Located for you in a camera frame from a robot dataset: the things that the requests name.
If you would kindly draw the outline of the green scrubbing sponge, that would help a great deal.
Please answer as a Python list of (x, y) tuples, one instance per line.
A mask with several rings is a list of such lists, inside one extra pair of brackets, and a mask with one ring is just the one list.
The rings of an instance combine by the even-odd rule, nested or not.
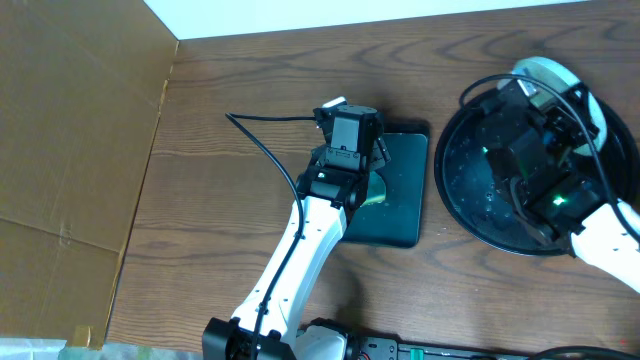
[(387, 186), (376, 171), (372, 171), (369, 175), (366, 199), (362, 203), (363, 206), (382, 203), (386, 200)]

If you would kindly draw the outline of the green plate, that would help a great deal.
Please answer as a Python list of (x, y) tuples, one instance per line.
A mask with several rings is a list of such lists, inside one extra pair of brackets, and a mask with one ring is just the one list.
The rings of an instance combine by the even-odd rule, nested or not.
[[(579, 110), (585, 109), (583, 119), (585, 125), (595, 125), (599, 130), (593, 140), (597, 152), (600, 152), (607, 139), (607, 122), (603, 111), (590, 90), (579, 90), (578, 85), (585, 85), (574, 73), (560, 63), (545, 57), (530, 57), (519, 60), (514, 65), (511, 74), (533, 78), (552, 87), (561, 95), (575, 95), (581, 101), (586, 95), (586, 105), (578, 105)], [(574, 153), (591, 157), (588, 145), (581, 145)]]

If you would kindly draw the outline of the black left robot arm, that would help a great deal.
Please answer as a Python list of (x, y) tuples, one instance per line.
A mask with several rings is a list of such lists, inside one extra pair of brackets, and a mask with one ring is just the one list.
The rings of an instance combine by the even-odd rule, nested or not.
[(285, 179), (294, 195), (289, 222), (260, 279), (230, 320), (213, 318), (202, 352), (214, 359), (356, 359), (360, 344), (348, 330), (321, 321), (300, 327), (304, 308), (354, 212), (386, 198), (377, 174), (390, 160), (382, 114), (343, 97), (314, 109), (325, 142), (306, 170)]

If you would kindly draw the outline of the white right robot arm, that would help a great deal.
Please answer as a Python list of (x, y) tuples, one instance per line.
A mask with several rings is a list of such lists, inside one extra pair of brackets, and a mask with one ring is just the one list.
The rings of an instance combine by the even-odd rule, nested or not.
[(538, 242), (558, 244), (633, 290), (639, 288), (639, 215), (610, 185), (599, 131), (551, 86), (499, 75), (482, 103), (477, 139), (500, 195)]

